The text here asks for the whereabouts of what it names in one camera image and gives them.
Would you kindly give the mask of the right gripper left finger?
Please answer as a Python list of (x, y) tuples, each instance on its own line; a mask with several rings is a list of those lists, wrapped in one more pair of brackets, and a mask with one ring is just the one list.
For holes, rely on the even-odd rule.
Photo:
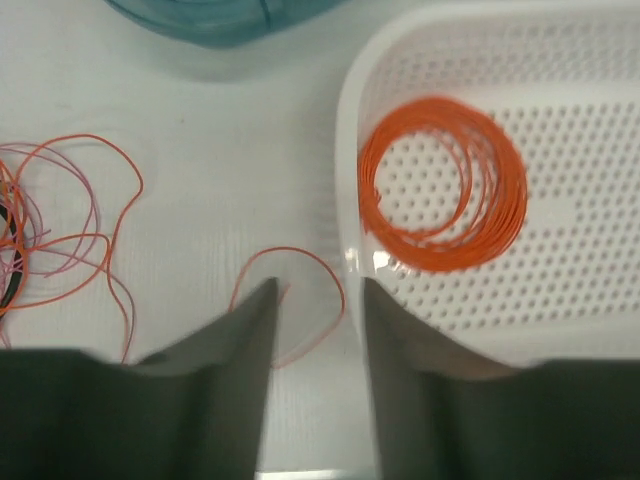
[(1, 355), (5, 479), (250, 479), (278, 320), (268, 279), (133, 365), (74, 350)]

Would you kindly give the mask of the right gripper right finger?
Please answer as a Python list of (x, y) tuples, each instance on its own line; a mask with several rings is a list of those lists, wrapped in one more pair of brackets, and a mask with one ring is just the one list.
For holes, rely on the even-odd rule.
[(635, 479), (639, 365), (486, 357), (362, 288), (385, 479)]

